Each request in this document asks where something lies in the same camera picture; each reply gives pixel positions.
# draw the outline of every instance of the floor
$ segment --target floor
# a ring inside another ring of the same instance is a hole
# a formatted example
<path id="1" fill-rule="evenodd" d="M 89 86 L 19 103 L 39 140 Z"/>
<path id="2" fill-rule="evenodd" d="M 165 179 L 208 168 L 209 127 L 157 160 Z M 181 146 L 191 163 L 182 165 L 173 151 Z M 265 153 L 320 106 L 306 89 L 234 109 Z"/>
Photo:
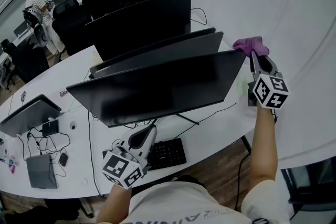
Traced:
<path id="1" fill-rule="evenodd" d="M 47 54 L 49 66 L 53 66 L 55 57 Z M 61 59 L 68 57 L 64 52 Z M 19 90 L 24 83 L 17 76 L 15 85 L 10 84 L 9 90 L 0 90 L 0 105 L 5 102 L 13 93 Z M 191 175 L 203 183 L 209 193 L 223 206 L 234 208 L 237 198 L 238 168 L 240 161 L 246 156 L 247 151 L 241 140 L 226 147 L 209 158 L 179 172 L 179 175 Z M 240 172 L 240 190 L 239 204 L 247 194 L 249 174 L 249 158 L 247 158 Z M 13 210 L 18 213 L 27 211 L 38 205 L 45 205 L 43 199 L 27 198 L 8 193 L 1 193 L 3 204 L 7 210 Z M 81 200 L 88 212 L 94 212 L 96 216 L 104 203 L 100 197 L 89 197 Z M 95 219 L 88 219 L 79 211 L 79 217 L 75 221 L 58 221 L 60 223 L 95 223 Z"/>

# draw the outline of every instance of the keyboard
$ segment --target keyboard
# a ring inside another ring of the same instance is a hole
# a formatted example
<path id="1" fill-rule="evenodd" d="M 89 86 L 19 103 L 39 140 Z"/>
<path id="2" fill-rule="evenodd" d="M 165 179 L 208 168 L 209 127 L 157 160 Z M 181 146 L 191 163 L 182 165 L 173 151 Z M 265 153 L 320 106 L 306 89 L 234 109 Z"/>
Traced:
<path id="1" fill-rule="evenodd" d="M 148 156 L 149 171 L 186 163 L 182 140 L 180 138 L 155 143 Z"/>

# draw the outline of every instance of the forearm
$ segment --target forearm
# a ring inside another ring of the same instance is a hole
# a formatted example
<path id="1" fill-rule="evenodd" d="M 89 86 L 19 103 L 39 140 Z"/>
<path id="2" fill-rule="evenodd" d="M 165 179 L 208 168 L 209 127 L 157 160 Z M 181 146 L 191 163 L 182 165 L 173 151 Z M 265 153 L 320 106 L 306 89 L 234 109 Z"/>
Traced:
<path id="1" fill-rule="evenodd" d="M 275 180 L 278 168 L 278 154 L 275 140 L 275 124 L 269 109 L 258 103 L 257 121 L 250 158 L 250 186 L 260 182 Z"/>
<path id="2" fill-rule="evenodd" d="M 44 5 L 44 7 L 41 9 L 41 12 L 44 12 L 49 7 L 49 4 Z"/>
<path id="3" fill-rule="evenodd" d="M 97 216 L 96 223 L 121 223 L 128 216 L 131 193 L 131 188 L 126 190 L 114 185 L 111 189 L 109 197 L 106 199 Z"/>

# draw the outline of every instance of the gray laptop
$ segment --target gray laptop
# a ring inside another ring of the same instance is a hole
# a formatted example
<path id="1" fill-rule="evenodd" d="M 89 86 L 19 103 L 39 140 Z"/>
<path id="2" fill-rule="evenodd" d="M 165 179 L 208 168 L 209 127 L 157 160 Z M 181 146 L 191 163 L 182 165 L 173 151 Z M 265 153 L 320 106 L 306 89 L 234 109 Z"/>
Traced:
<path id="1" fill-rule="evenodd" d="M 32 188 L 57 188 L 53 164 L 49 154 L 27 158 L 27 170 Z"/>

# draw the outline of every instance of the charger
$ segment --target charger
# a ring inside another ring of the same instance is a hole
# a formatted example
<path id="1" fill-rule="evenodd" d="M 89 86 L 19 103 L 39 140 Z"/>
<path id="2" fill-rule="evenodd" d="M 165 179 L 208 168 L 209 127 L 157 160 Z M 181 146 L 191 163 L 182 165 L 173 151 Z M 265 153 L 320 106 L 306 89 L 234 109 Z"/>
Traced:
<path id="1" fill-rule="evenodd" d="M 50 121 L 42 125 L 42 136 L 49 136 L 58 133 L 58 120 Z"/>

